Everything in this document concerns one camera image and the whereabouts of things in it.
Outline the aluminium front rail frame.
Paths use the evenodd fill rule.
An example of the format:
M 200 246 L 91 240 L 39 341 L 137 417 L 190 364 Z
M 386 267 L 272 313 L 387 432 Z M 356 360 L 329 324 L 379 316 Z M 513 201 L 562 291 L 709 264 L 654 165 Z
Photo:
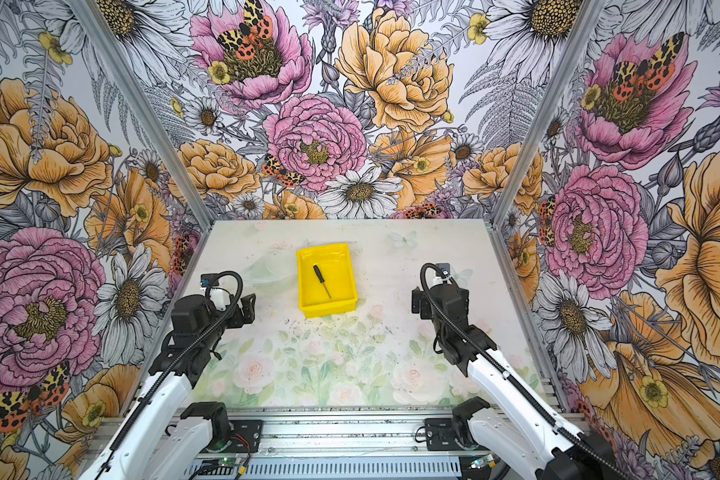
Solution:
M 176 411 L 172 419 L 173 424 L 178 423 L 183 412 Z M 256 420 L 249 416 L 230 416 L 227 411 L 229 424 L 233 419 Z M 325 447 L 329 451 L 348 450 L 359 446 L 362 442 L 368 443 L 370 449 L 376 451 L 380 449 L 384 436 L 401 432 L 403 424 L 411 423 L 413 420 L 412 414 L 402 411 L 371 411 L 366 413 L 340 411 L 326 415 L 277 415 L 262 420 L 264 422 L 262 436 L 268 434 L 277 435 L 276 445 L 279 449 L 285 451 L 316 451 L 320 447 Z M 208 447 L 204 450 L 220 451 L 222 448 Z M 477 450 L 487 449 L 479 447 L 463 450 L 471 454 Z

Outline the left aluminium corner post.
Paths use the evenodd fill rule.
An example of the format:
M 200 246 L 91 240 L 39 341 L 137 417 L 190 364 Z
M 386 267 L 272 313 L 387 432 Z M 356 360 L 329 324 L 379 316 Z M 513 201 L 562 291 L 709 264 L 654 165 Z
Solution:
M 200 230 L 203 233 L 209 233 L 213 226 L 213 219 L 209 210 L 193 185 L 167 132 L 158 120 L 155 110 L 131 68 L 127 55 L 111 33 L 97 2 L 72 1 L 70 8 L 88 35 L 95 51 L 103 60 L 107 71 L 113 75 L 113 80 L 120 92 L 145 129 L 155 151 L 159 154 L 169 174 L 175 181 L 179 192 L 184 197 L 187 206 L 198 221 Z

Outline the aluminium corner post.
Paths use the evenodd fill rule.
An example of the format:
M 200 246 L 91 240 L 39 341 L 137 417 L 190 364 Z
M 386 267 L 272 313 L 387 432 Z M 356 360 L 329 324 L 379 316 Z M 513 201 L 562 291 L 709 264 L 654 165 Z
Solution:
M 499 229 L 508 215 L 509 208 L 514 204 L 514 200 L 522 186 L 522 181 L 531 168 L 546 127 L 554 115 L 556 105 L 567 89 L 578 62 L 586 53 L 587 45 L 595 32 L 605 5 L 606 1 L 600 0 L 583 2 L 574 22 L 571 36 L 563 50 L 562 58 L 551 74 L 542 101 L 522 142 L 515 167 L 508 177 L 503 192 L 500 194 L 499 203 L 494 210 L 491 222 L 492 230 Z
M 200 230 L 203 233 L 209 233 L 213 226 L 213 219 L 209 210 L 193 185 L 167 132 L 158 120 L 155 110 L 131 68 L 127 55 L 111 33 L 97 2 L 72 1 L 70 8 L 88 35 L 95 51 L 103 60 L 107 71 L 113 75 L 113 80 L 120 92 L 145 129 L 155 151 L 159 154 L 169 174 L 175 181 L 179 192 L 184 197 L 187 206 L 198 221 Z

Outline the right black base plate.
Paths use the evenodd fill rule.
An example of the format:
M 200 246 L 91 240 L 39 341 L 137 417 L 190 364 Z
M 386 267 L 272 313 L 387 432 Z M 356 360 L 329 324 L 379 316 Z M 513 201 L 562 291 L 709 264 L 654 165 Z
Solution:
M 425 444 L 428 451 L 462 451 L 456 440 L 456 432 L 449 418 L 426 418 L 424 420 Z

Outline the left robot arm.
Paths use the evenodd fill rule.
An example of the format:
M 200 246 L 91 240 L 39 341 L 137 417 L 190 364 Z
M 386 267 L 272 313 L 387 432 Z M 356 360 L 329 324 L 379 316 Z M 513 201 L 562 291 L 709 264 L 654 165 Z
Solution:
M 82 479 L 184 479 L 202 450 L 224 447 L 232 430 L 222 402 L 189 405 L 172 423 L 212 358 L 224 333 L 255 319 L 256 296 L 243 294 L 235 271 L 205 274 L 201 294 L 177 300 L 172 330 L 149 367 L 131 409 Z

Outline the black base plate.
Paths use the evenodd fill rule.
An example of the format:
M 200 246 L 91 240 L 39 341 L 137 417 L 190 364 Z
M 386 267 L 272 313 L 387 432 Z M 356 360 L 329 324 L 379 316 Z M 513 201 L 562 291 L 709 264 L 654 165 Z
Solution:
M 231 420 L 230 436 L 220 452 L 224 454 L 257 453 L 262 440 L 263 426 L 262 420 Z
M 456 432 L 449 418 L 426 418 L 424 420 L 425 444 L 428 451 L 462 451 L 456 440 Z

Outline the right aluminium corner post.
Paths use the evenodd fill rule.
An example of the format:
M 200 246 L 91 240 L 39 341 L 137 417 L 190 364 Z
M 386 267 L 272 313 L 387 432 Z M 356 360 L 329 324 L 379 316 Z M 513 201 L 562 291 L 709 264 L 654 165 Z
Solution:
M 563 50 L 562 58 L 551 74 L 542 101 L 522 142 L 515 167 L 508 177 L 503 192 L 500 194 L 499 203 L 494 210 L 491 222 L 492 230 L 499 229 L 508 215 L 509 208 L 514 204 L 514 200 L 522 186 L 522 181 L 531 168 L 546 127 L 554 115 L 556 105 L 567 89 L 578 62 L 586 53 L 587 45 L 595 32 L 605 5 L 606 1 L 600 0 L 583 2 L 574 22 L 571 36 Z

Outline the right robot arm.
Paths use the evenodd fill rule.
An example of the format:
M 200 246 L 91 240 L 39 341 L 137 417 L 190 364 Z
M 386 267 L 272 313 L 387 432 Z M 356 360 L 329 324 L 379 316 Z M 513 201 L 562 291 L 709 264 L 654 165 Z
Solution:
M 431 321 L 433 350 L 479 389 L 452 410 L 465 449 L 485 448 L 523 479 L 624 479 L 611 443 L 586 433 L 552 408 L 517 374 L 497 344 L 468 319 L 470 298 L 442 265 L 426 263 L 411 311 Z

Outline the yellow plastic bin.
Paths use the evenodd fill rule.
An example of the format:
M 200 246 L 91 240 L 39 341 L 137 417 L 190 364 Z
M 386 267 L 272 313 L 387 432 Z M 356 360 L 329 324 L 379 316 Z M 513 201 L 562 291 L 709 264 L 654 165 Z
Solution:
M 347 243 L 301 249 L 296 259 L 298 305 L 307 319 L 348 313 L 356 309 L 359 297 Z M 313 272 L 314 264 L 320 267 L 332 299 L 327 297 L 319 284 Z

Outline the black screwdriver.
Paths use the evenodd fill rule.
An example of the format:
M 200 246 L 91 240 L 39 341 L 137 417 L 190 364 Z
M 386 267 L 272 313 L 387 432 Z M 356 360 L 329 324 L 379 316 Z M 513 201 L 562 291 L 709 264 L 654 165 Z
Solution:
M 317 264 L 314 264 L 312 268 L 313 268 L 313 272 L 315 273 L 315 275 L 316 275 L 316 277 L 317 277 L 317 280 L 318 280 L 319 284 L 322 286 L 322 288 L 323 288 L 323 290 L 325 291 L 327 297 L 328 297 L 329 299 L 332 299 L 331 293 L 330 293 L 330 291 L 329 291 L 329 289 L 328 289 L 328 287 L 327 287 L 326 280 L 325 280 L 325 278 L 324 278 L 324 275 L 322 274 L 322 271 L 321 271 L 320 267 L 319 267 Z

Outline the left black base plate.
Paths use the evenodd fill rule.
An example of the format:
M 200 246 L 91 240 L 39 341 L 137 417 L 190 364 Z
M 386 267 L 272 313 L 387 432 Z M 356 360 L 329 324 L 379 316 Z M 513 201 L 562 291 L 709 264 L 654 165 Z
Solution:
M 262 420 L 231 420 L 230 436 L 220 452 L 224 454 L 257 453 L 262 440 L 263 426 Z

